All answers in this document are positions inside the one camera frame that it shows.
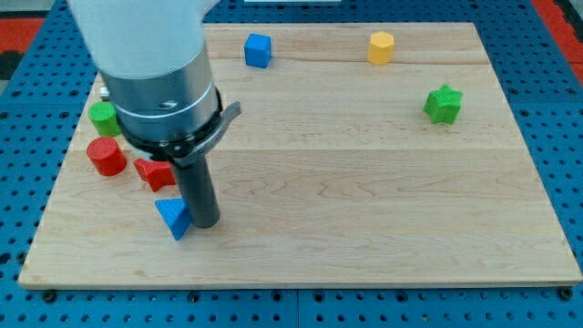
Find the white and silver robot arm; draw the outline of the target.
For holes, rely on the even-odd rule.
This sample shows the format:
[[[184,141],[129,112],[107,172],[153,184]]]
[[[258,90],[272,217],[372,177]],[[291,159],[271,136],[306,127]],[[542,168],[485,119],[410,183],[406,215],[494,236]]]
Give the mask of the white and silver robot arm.
[[[219,123],[203,20],[218,0],[69,0],[135,147],[194,142]]]

